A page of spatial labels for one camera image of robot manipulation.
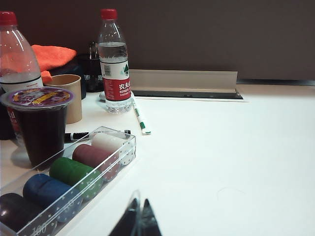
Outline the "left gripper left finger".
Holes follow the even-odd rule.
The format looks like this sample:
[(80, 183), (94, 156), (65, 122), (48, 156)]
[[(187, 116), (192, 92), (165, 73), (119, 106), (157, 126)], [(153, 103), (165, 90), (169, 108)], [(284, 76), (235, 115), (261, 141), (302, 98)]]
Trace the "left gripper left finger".
[(140, 192), (135, 190), (127, 204), (127, 207), (109, 234), (110, 236), (140, 236)]

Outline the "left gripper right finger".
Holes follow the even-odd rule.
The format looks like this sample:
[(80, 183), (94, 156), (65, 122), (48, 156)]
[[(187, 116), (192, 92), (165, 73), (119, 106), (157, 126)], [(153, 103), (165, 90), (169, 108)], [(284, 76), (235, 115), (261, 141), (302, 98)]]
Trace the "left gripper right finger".
[(162, 236), (157, 219), (148, 199), (145, 199), (141, 215), (142, 236)]

